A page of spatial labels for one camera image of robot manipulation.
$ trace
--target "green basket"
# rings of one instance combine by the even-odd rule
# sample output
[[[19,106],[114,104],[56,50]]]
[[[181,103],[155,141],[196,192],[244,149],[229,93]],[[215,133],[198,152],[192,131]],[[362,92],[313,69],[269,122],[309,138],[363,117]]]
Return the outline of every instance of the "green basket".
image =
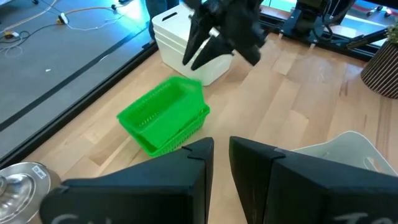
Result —
[[[210,112],[201,83],[172,77],[118,114],[119,122],[150,156],[173,151]]]

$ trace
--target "metal bowl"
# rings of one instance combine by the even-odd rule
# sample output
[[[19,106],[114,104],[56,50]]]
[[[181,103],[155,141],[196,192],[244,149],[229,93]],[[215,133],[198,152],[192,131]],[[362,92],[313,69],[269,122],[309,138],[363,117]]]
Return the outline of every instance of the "metal bowl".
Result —
[[[36,162],[0,170],[0,224],[40,223],[40,203],[59,185],[59,176]]]

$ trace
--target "wooden floor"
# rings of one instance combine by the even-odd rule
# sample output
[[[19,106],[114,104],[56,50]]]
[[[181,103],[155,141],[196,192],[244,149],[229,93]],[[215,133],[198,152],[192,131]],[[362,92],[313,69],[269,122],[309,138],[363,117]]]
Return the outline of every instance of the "wooden floor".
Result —
[[[211,113],[189,139],[215,139],[210,223],[246,222],[229,167],[232,135],[295,149],[355,130],[398,170],[398,101],[364,85],[359,77],[364,62],[319,48],[309,51],[275,35],[261,52],[255,67],[237,55],[229,72],[205,88]],[[116,115],[175,74],[157,52],[26,160],[69,179],[109,174],[150,159]]]

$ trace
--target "white label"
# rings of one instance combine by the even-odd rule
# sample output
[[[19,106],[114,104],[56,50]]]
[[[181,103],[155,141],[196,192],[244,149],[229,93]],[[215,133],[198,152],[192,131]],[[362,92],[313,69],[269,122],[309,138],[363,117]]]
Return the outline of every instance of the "white label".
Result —
[[[346,221],[346,224],[357,224],[357,222],[364,218],[368,217],[367,213],[361,212],[361,213],[351,213],[347,215],[342,215],[339,217],[335,217],[336,221]],[[378,218],[377,220],[374,220],[372,224],[394,224],[394,222],[389,219],[389,218]]]
[[[35,172],[35,174],[37,174],[40,177],[40,179],[44,179],[44,177],[47,176],[45,172],[42,171],[42,169],[40,169],[39,166],[33,166],[32,170],[33,172]]]

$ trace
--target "white bin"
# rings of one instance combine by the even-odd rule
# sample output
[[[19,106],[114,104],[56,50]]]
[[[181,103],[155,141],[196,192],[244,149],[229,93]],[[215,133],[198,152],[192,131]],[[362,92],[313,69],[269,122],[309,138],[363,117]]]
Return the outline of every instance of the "white bin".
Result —
[[[207,86],[228,71],[231,65],[232,55],[219,56],[204,66],[192,71],[191,65],[205,46],[207,42],[205,41],[191,61],[189,61],[186,66],[182,64],[191,26],[191,21],[188,16],[192,14],[193,11],[191,9],[181,4],[155,16],[152,20],[155,38],[162,60],[166,65],[188,78],[200,80],[202,85]],[[218,35],[215,29],[211,30],[210,34]]]
[[[345,132],[328,142],[296,149],[294,152],[389,175],[397,175],[372,143],[365,136],[355,131]],[[382,170],[377,170],[372,161],[379,165]]]

